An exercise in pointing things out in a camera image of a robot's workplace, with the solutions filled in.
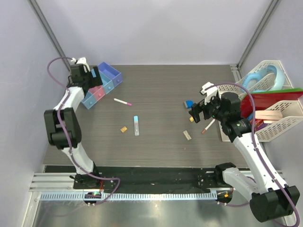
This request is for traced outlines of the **pink drawer bin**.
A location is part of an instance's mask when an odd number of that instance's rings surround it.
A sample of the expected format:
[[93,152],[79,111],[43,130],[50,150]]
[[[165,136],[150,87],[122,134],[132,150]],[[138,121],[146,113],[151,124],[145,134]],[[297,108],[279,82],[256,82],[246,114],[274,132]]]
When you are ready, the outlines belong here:
[[89,92],[95,97],[97,101],[106,95],[103,86],[90,88]]

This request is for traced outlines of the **purple drawer bin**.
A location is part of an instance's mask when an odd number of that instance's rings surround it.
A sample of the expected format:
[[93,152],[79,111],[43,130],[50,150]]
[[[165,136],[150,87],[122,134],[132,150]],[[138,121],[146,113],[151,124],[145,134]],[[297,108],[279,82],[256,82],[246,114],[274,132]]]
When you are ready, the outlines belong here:
[[117,87],[123,82],[122,73],[106,62],[100,63],[98,65],[98,69],[101,77],[104,79],[110,79],[113,82],[114,87]]

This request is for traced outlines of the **white brown-capped marker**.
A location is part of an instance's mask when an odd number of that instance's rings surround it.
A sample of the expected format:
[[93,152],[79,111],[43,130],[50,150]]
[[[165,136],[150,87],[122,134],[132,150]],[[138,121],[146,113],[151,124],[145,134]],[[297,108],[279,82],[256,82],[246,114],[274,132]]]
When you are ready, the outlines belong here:
[[210,123],[202,130],[202,134],[205,134],[206,133],[206,131],[213,125],[213,123],[215,122],[215,119],[212,119],[211,121],[210,121]]

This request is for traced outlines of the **white pink-capped marker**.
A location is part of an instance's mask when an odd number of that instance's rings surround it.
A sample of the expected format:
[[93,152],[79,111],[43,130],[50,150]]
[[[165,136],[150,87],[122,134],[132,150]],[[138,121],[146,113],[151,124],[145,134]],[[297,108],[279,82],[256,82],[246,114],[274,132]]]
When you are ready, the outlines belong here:
[[131,104],[131,103],[129,103],[129,102],[125,102],[125,101],[120,100],[120,99],[117,99],[117,98],[114,98],[114,101],[119,102],[119,103],[124,104],[124,105],[132,106],[132,104]]

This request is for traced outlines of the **blue-capped clear tube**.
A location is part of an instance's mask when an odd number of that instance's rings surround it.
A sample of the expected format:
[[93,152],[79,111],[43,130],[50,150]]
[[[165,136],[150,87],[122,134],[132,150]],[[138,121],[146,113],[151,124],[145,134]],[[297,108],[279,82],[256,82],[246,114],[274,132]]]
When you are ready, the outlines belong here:
[[138,121],[138,116],[134,116],[134,135],[135,136],[139,136],[140,133],[139,133],[139,121]]

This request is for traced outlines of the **light blue drawer bin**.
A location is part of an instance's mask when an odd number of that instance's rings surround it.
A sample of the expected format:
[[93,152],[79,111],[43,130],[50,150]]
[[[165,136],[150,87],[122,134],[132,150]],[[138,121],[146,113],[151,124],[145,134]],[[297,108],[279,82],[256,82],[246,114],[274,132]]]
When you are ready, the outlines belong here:
[[81,103],[87,108],[90,109],[93,105],[97,103],[96,98],[91,92],[87,92],[84,99],[81,101]]

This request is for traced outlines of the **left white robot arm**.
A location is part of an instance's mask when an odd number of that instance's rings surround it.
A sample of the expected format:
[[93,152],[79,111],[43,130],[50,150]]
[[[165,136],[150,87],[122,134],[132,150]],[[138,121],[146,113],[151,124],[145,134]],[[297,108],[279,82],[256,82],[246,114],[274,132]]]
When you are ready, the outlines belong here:
[[44,112],[49,144],[67,155],[75,166],[74,182],[91,189],[100,185],[101,177],[81,143],[82,133],[75,112],[89,89],[100,85],[100,76],[94,75],[88,64],[75,63],[71,65],[63,98],[53,109]]

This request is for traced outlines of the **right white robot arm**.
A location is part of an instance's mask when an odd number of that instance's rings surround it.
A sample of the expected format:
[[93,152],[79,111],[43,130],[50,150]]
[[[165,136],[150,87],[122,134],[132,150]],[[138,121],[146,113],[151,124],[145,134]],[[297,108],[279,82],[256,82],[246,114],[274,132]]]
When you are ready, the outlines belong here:
[[233,163],[224,163],[215,167],[215,184],[235,188],[249,202],[250,210],[259,222],[295,214],[295,226],[299,226],[295,206],[300,192],[296,186],[289,186],[270,163],[253,132],[254,126],[241,116],[238,95],[227,92],[194,103],[189,114],[196,123],[200,122],[200,113],[206,120],[213,118],[220,122],[224,134],[240,151],[254,177],[251,180]]

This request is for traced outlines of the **blue stamp block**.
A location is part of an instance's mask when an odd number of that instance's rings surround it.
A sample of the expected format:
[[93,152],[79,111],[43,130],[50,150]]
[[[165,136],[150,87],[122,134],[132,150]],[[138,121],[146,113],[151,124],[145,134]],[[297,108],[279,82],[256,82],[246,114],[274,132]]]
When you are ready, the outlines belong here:
[[187,101],[185,101],[185,102],[184,102],[185,108],[186,108],[186,109],[190,109],[190,108],[192,107],[193,103],[194,103],[194,102],[193,102],[192,100],[187,100]]

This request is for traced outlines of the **beige eraser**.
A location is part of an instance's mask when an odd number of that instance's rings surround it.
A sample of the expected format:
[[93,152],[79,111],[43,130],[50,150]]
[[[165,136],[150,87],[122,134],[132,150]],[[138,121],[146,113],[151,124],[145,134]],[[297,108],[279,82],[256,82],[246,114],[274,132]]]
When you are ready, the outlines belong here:
[[185,135],[187,140],[191,140],[191,136],[189,135],[188,131],[183,131],[183,134]]

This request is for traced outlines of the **colourful book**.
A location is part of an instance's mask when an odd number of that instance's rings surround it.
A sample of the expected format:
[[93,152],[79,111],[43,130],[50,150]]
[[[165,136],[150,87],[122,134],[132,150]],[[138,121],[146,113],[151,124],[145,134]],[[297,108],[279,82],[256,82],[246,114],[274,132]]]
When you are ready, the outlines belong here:
[[251,124],[251,128],[254,129],[254,131],[258,131],[260,129],[265,128],[266,126],[268,126],[269,124],[271,124],[273,121],[266,121],[266,120],[258,120],[255,119],[254,121],[254,127],[253,127],[253,113],[251,113],[248,117],[247,120],[249,120],[250,124]]

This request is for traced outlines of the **red folder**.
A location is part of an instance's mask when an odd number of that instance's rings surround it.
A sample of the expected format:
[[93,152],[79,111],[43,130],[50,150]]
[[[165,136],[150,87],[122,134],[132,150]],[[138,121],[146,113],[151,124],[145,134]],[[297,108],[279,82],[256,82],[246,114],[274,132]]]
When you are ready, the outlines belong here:
[[[290,100],[294,101],[299,99],[303,95],[302,91],[297,92],[283,92],[283,93],[253,93],[252,97],[255,103],[256,110],[265,110],[273,104],[283,101]],[[241,101],[241,116],[247,118],[253,112],[251,99],[248,95]]]

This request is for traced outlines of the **light blue headphones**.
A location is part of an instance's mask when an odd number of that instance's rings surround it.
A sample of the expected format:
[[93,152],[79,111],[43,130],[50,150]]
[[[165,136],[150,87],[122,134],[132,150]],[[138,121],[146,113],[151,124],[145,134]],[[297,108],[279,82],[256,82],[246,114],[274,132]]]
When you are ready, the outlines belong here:
[[285,83],[283,71],[275,65],[268,65],[258,71],[247,74],[242,86],[252,89],[251,92],[265,92],[281,90]]

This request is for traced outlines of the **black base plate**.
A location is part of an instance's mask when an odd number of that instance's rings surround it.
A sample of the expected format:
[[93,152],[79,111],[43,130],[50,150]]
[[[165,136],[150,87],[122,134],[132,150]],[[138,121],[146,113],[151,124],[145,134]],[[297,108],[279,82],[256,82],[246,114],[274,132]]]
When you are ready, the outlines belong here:
[[[109,181],[100,180],[98,187],[88,188],[79,183],[73,184],[74,189],[114,189],[117,181],[121,179],[118,187],[119,193],[168,193],[173,190],[207,190],[210,188],[230,188],[223,181],[216,168],[180,168],[180,167],[106,167],[98,166],[99,177],[108,178]],[[46,173],[67,173],[70,178],[76,175],[73,166],[46,166]]]

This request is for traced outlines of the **aluminium rail frame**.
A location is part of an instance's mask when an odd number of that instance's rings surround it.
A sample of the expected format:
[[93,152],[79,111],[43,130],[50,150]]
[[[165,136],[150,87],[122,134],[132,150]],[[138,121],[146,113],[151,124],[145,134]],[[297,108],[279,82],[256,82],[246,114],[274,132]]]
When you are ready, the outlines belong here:
[[209,192],[212,188],[229,188],[215,169],[104,167],[100,178],[76,173],[36,173],[30,185],[32,191],[88,190],[106,193],[116,189],[127,194],[178,194]]

